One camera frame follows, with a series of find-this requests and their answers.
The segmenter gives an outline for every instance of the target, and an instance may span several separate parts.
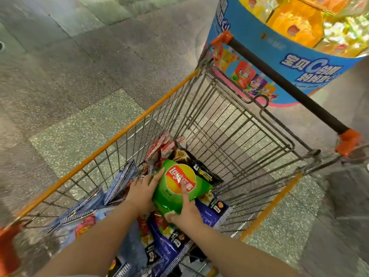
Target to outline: hand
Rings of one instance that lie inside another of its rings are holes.
[[[154,211],[155,207],[151,199],[163,174],[164,168],[162,168],[155,176],[153,174],[149,174],[144,178],[140,178],[131,183],[125,202],[135,205],[138,215],[145,215]]]
[[[166,219],[174,223],[184,233],[187,233],[188,229],[196,228],[198,225],[203,225],[203,219],[201,218],[200,212],[195,205],[195,200],[190,201],[186,185],[181,184],[183,205],[181,214],[166,214]]]

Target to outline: person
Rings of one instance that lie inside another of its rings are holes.
[[[35,277],[91,275],[105,277],[130,226],[139,215],[153,211],[151,201],[164,169],[130,186],[127,198],[103,221],[99,221],[51,259]],[[297,277],[300,274],[264,251],[227,237],[203,223],[194,201],[182,185],[181,214],[168,219],[188,235],[224,277]]]

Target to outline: lay's logo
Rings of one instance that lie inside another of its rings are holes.
[[[181,194],[181,185],[184,184],[187,191],[192,191],[196,186],[195,172],[186,164],[176,164],[168,169],[165,174],[168,189],[175,194]]]

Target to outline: shopping cart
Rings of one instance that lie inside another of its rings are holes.
[[[311,149],[268,111],[267,96],[245,93],[248,99],[241,98],[223,79],[214,76],[216,66],[206,55],[224,43],[334,129],[341,138],[336,152],[322,157],[320,150]],[[142,167],[147,150],[164,130],[169,130],[173,138],[185,136],[188,150],[224,179],[224,183],[214,187],[214,193],[233,207],[233,213],[220,231],[240,240],[262,223],[301,177],[347,156],[360,137],[225,31],[202,52],[197,69],[182,83],[49,186],[0,230],[0,275],[8,275],[20,265],[12,244],[20,231],[24,239],[40,243],[52,256],[64,237],[41,230],[93,188],[103,184],[107,189],[128,160],[134,158]],[[207,261],[194,270],[189,256],[182,260],[181,269],[193,271],[193,276],[204,275]],[[23,258],[38,263],[37,253]],[[215,274],[213,269],[209,276]]]

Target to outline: green and white package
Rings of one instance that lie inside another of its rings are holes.
[[[172,211],[181,213],[183,203],[181,184],[186,185],[190,200],[202,196],[213,188],[186,164],[167,159],[163,167],[165,172],[155,189],[152,201],[164,215]]]

